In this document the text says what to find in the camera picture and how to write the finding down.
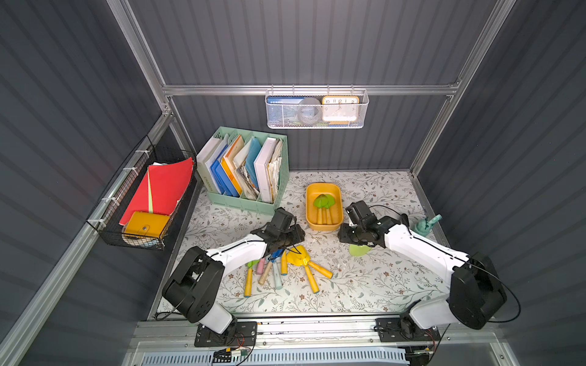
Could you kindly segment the yellow shovel long handle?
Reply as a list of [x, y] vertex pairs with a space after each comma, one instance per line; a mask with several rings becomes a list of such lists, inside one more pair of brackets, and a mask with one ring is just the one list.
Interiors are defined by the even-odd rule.
[[297, 267], [302, 267], [305, 270], [305, 274], [308, 278], [309, 285], [311, 286], [311, 290], [314, 294], [317, 294], [320, 289], [317, 285], [317, 282], [311, 272], [310, 269], [310, 261], [311, 257], [309, 256], [307, 250], [303, 246], [295, 247], [293, 249], [288, 250], [287, 252], [287, 262]]

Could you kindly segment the blue shovel wooden handle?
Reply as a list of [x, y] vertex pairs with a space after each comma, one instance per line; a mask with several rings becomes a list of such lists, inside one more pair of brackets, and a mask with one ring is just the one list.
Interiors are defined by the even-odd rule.
[[278, 250], [277, 252], [271, 254], [266, 262], [266, 266], [265, 266], [265, 271], [264, 273], [261, 275], [258, 283], [259, 285], [263, 286], [266, 283], [267, 278], [269, 277], [269, 274], [271, 273], [271, 271], [273, 270], [273, 264], [272, 261], [273, 259], [278, 259], [281, 257], [282, 253], [284, 253], [283, 249]]

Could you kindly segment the yellow plastic storage box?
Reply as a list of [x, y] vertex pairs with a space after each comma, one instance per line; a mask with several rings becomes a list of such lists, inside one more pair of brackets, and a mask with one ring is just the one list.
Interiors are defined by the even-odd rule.
[[313, 183], [306, 189], [306, 221], [314, 231], [338, 230], [344, 221], [340, 188], [332, 183]]

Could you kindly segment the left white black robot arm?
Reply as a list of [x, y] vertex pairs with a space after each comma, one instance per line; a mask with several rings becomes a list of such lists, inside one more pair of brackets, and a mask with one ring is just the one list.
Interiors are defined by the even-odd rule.
[[232, 332], [236, 318], [217, 301], [223, 278], [250, 262], [274, 258], [305, 240], [297, 218], [275, 210], [264, 226], [215, 249], [190, 248], [163, 285], [162, 297], [190, 323], [221, 335]]

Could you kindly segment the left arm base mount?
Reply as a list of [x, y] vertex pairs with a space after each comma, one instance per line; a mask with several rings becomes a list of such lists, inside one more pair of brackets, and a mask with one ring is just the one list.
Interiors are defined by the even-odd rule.
[[196, 348], [237, 348], [252, 347], [256, 344], [258, 323], [253, 321], [233, 321], [224, 332], [217, 333], [206, 326], [199, 325], [194, 346]]

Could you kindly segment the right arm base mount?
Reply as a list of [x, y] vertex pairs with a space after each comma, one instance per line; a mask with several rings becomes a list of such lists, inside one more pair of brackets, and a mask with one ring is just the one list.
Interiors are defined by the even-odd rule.
[[377, 318], [373, 329], [382, 343], [435, 342], [440, 340], [440, 332], [436, 327], [421, 329], [407, 317]]

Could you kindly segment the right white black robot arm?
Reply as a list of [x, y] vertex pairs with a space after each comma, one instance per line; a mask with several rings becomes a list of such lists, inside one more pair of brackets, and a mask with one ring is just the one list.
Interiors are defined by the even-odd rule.
[[378, 218], [364, 201], [352, 203], [346, 213], [350, 223], [340, 227], [340, 242], [389, 249], [438, 275], [449, 289], [442, 297], [412, 303], [401, 314], [399, 326], [407, 337], [451, 323], [482, 329], [507, 302], [506, 286], [488, 256], [470, 256], [415, 233], [405, 214]]

